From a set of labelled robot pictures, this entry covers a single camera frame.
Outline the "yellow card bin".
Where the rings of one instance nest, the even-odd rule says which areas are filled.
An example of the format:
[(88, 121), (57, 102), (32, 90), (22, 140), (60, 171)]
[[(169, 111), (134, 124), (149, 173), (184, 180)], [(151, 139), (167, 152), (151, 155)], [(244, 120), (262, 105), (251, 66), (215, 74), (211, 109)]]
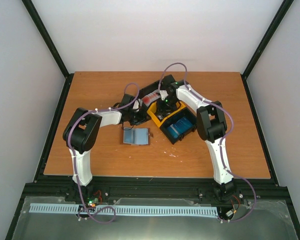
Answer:
[(166, 120), (170, 119), (185, 108), (186, 105), (180, 101), (177, 101), (175, 104), (170, 106), (167, 100), (157, 100), (149, 106), (146, 113), (155, 125), (160, 128)]

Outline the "blue card stack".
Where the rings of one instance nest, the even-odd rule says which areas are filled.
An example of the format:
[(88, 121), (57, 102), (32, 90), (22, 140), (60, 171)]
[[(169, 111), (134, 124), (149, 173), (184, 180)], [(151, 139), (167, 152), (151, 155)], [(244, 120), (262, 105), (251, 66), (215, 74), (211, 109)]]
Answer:
[(167, 130), (174, 139), (177, 139), (181, 134), (188, 131), (193, 124), (184, 116), (176, 123), (171, 124)]

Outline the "red white card stack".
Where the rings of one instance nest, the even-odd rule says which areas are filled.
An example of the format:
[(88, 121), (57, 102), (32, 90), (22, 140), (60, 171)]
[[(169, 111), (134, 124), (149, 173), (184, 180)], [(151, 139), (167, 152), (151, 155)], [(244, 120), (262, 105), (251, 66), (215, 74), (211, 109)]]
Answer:
[(147, 95), (145, 95), (141, 100), (142, 102), (149, 107), (153, 102), (157, 101), (160, 99), (160, 94), (158, 90), (155, 90)]

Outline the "black bin with red cards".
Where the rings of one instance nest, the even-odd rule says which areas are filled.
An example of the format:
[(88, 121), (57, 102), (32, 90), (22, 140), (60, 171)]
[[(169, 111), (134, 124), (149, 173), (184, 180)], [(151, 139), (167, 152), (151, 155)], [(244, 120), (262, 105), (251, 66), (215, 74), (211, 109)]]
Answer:
[(139, 91), (137, 100), (134, 102), (132, 109), (137, 112), (147, 112), (151, 104), (161, 98), (159, 80), (147, 85)]

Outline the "right electronics connector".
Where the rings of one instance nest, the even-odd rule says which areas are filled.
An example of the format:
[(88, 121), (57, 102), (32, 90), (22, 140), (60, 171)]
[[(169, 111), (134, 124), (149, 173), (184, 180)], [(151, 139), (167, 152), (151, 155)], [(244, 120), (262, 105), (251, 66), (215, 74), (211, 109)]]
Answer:
[(231, 203), (231, 208), (225, 214), (226, 219), (228, 221), (233, 219), (234, 216), (236, 215), (236, 213), (238, 212), (239, 207), (241, 206), (242, 197), (243, 197), (243, 195), (241, 193), (239, 195), (232, 195), (230, 197), (229, 201)]

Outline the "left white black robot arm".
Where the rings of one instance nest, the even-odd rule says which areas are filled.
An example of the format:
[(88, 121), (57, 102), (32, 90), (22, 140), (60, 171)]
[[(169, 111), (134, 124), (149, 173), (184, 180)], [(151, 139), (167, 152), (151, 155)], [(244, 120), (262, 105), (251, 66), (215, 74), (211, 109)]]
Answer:
[(87, 110), (79, 107), (67, 124), (62, 138), (68, 147), (73, 166), (73, 181), (80, 185), (76, 195), (82, 201), (93, 198), (94, 188), (89, 185), (91, 172), (91, 149), (95, 145), (99, 129), (128, 122), (135, 126), (147, 120), (147, 106), (140, 97), (127, 93), (121, 102), (107, 109)]

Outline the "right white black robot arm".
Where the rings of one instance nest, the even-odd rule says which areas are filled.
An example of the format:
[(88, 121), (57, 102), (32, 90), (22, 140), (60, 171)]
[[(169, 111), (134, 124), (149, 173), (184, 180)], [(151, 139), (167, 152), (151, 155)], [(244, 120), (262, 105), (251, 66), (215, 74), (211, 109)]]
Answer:
[(235, 190), (227, 150), (227, 122), (229, 113), (219, 101), (211, 101), (192, 88), (186, 80), (175, 81), (172, 75), (162, 76), (158, 90), (163, 106), (183, 102), (196, 112), (196, 129), (199, 137), (206, 143), (213, 166), (214, 195), (218, 201), (229, 198)]

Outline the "brown leather card holder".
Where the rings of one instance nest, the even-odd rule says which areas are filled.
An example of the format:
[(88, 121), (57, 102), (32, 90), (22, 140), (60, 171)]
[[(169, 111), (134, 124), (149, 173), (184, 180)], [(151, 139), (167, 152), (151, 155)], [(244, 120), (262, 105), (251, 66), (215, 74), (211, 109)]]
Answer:
[(123, 127), (121, 142), (124, 145), (148, 146), (152, 137), (150, 128)]

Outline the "left electronics board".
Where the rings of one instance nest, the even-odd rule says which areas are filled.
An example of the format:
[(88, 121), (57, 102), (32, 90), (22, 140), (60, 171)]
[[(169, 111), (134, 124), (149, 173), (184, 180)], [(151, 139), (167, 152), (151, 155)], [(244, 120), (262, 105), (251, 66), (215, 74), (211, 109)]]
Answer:
[(87, 205), (89, 207), (96, 207), (103, 202), (102, 192), (100, 190), (94, 192), (87, 200)]

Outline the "black bin with blue cards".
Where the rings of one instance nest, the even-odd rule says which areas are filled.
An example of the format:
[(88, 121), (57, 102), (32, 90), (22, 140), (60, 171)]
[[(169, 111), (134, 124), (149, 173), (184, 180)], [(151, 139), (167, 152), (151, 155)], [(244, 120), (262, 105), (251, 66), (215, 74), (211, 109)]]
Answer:
[(196, 131), (197, 118), (187, 107), (185, 107), (180, 111), (171, 114), (163, 121), (159, 129), (167, 137), (170, 143), (174, 145), (176, 142), (182, 141), (186, 135)]

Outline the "black aluminium frame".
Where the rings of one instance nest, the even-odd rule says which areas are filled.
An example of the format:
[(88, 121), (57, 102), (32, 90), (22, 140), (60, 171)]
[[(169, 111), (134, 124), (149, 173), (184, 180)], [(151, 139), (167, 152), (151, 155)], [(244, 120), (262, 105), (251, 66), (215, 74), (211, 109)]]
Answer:
[[(37, 167), (34, 180), (32, 183), (27, 183), (24, 186), (22, 195), (19, 200), (19, 204), (16, 208), (15, 214), (13, 216), (11, 225), (9, 227), (8, 233), (6, 235), (6, 239), (12, 240), (17, 236), (17, 228), (21, 227), (21, 216), (22, 206), (25, 202), (26, 197), (60, 197), (65, 196), (65, 187), (68, 185), (70, 179), (66, 176), (44, 176), (43, 171), (45, 169), (46, 163), (48, 161), (48, 154), (50, 153), (53, 139), (56, 135), (57, 126), (59, 125), (62, 110), (64, 109), (66, 98), (68, 97), (68, 93), (70, 91), (70, 86), (72, 84), (74, 74), (68, 73), (61, 57), (43, 23), (41, 17), (36, 10), (33, 2), (31, 0), (24, 0), (23, 4), (29, 13), (32, 21), (36, 25), (39, 30), (43, 40), (48, 46), (51, 54), (55, 58), (59, 68), (61, 69), (62, 74), (65, 77), (64, 86), (62, 88), (62, 92), (53, 116), (53, 120), (48, 132), (48, 136), (42, 151), (42, 155), (40, 157), (39, 165)], [(266, 140), (264, 137), (264, 133), (262, 131), (260, 121), (257, 116), (256, 108), (250, 93), (250, 89), (247, 84), (247, 78), (249, 74), (252, 72), (255, 67), (257, 61), (262, 55), (263, 51), (266, 49), (266, 46), (270, 42), (273, 37), (275, 31), (280, 25), (281, 21), (284, 19), (284, 16), (288, 12), (289, 8), (293, 4), (291, 0), (284, 0), (280, 5), (277, 13), (275, 14), (273, 20), (271, 21), (266, 33), (262, 37), (255, 53), (251, 57), (247, 67), (245, 68), (243, 75), (241, 76), (241, 83), (244, 86), (245, 94), (247, 96), (247, 100), (249, 103), (249, 107), (253, 116), (254, 124), (256, 126), (256, 130), (258, 133), (258, 137), (262, 146), (263, 153), (265, 155), (265, 160), (270, 172), (271, 178), (269, 180), (262, 179), (251, 179), (250, 182), (257, 190), (260, 190), (262, 195), (260, 197), (261, 200), (285, 200), (287, 203), (287, 209), (289, 211), (289, 217), (291, 218), (293, 229), (295, 230), (296, 237), (300, 240), (300, 223), (293, 206), (291, 197), (288, 194), (287, 187), (283, 187), (279, 185), (279, 181), (277, 179), (275, 169), (270, 157), (270, 153), (266, 144)], [(181, 191), (183, 195), (189, 194), (191, 197), (199, 198), (196, 190), (196, 187), (207, 188), (209, 184), (212, 183), (210, 179), (199, 179), (199, 178), (189, 178), (189, 179), (181, 179), (181, 178), (160, 178), (157, 177), (154, 180), (154, 183), (150, 183), (149, 177), (142, 177), (140, 179), (131, 178), (131, 177), (94, 177), (93, 179), (96, 183), (106, 184), (111, 187), (111, 194), (115, 193), (133, 193), (138, 198), (159, 198), (159, 197), (167, 197), (168, 194), (164, 191), (167, 190), (172, 194), (172, 198), (175, 199), (177, 197), (177, 191)]]

